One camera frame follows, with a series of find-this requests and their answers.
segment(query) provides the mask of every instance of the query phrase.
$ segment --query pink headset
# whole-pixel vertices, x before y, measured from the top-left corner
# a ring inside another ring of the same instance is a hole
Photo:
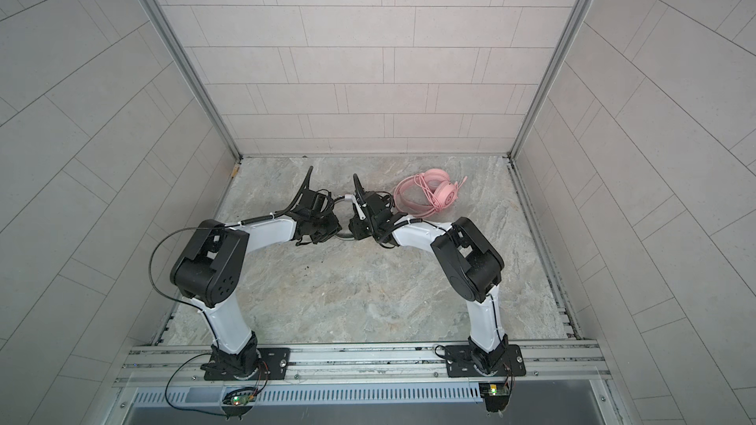
[[[394,189],[394,203],[396,207],[403,212],[408,212],[417,218],[439,213],[449,207],[457,200],[457,193],[467,181],[467,176],[462,179],[461,183],[452,184],[449,174],[443,169],[429,169],[425,173],[409,176],[396,185]],[[426,203],[415,203],[402,197],[402,193],[412,187],[419,185],[428,198]]]

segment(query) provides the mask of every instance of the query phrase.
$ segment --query marble floor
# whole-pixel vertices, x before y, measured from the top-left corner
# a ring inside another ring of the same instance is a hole
[[[311,188],[353,192],[352,174],[366,190],[392,191],[405,176],[440,167],[452,181],[467,176],[459,199],[430,217],[475,222],[504,258],[500,310],[512,339],[565,337],[553,294],[506,169],[496,156],[247,158],[218,220],[230,222],[286,207],[308,166]],[[346,227],[347,203],[336,205]],[[431,253],[385,250],[371,238],[251,253],[237,287],[242,314],[262,344],[465,340],[465,302],[449,286]],[[209,344],[195,309],[180,305],[163,335],[167,345]]]

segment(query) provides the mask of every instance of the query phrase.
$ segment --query metal corner post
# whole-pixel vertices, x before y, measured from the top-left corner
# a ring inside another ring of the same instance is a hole
[[[515,163],[517,156],[523,149],[525,138],[533,127],[537,113],[543,106],[543,102],[546,100],[546,96],[556,78],[556,73],[560,70],[562,62],[564,62],[567,57],[567,52],[572,46],[574,38],[578,34],[580,25],[583,22],[585,15],[588,13],[592,1],[593,0],[576,0],[572,7],[572,12],[570,12],[569,17],[567,18],[567,24],[565,25],[564,30],[562,30],[562,35],[560,36],[559,42],[556,44],[554,54],[551,56],[551,61],[549,61],[546,72],[543,74],[543,78],[538,84],[538,89],[533,97],[533,102],[531,102],[530,109],[528,109],[528,113],[524,117],[523,125],[517,133],[514,146],[510,152],[510,159],[513,163]]]
[[[205,113],[207,113],[210,121],[213,122],[213,127],[215,127],[215,129],[217,129],[221,134],[226,147],[228,147],[228,150],[231,151],[233,157],[237,161],[239,161],[241,159],[241,152],[239,151],[239,147],[237,147],[236,142],[228,132],[228,128],[226,128],[225,124],[223,123],[223,120],[218,113],[218,109],[215,108],[213,100],[210,99],[210,96],[205,90],[202,81],[199,79],[197,72],[194,70],[194,66],[192,66],[192,63],[189,61],[186,52],[184,52],[184,47],[181,45],[181,43],[178,42],[178,38],[176,37],[176,34],[168,23],[168,19],[165,17],[165,14],[163,14],[163,10],[157,3],[157,0],[139,0],[139,3],[145,9],[147,16],[155,26],[155,29],[157,30],[160,38],[165,43],[165,46],[168,48],[168,52],[171,53],[173,60],[178,66],[178,70],[182,73],[184,79],[186,79],[187,83],[189,84],[189,88],[194,93],[197,101],[200,103]]]

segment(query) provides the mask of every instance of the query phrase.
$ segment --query pink cable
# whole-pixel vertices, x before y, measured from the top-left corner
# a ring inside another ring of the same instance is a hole
[[[465,184],[465,181],[467,181],[467,176],[462,179],[461,183],[451,184],[450,181],[448,181],[449,185],[453,186],[453,189],[449,191],[445,199],[442,201],[436,197],[434,192],[443,182],[447,181],[431,181],[431,183],[428,184],[425,178],[425,173],[415,174],[414,176],[409,176],[403,179],[402,182],[396,185],[396,188],[394,189],[394,203],[396,203],[396,207],[400,211],[408,212],[411,216],[416,218],[431,216],[434,213],[446,210],[458,199],[457,193],[459,192],[460,187],[462,187],[462,184]],[[430,204],[415,203],[403,197],[402,193],[413,185],[417,185],[422,189],[422,193],[426,195]]]

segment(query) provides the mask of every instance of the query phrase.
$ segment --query tiled wall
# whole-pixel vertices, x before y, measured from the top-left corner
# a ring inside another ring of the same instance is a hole
[[[79,423],[233,158],[137,0],[0,0],[0,63],[0,421]]]
[[[158,0],[247,155],[511,149],[574,0]]]
[[[755,13],[594,0],[516,160],[648,425],[756,419]]]

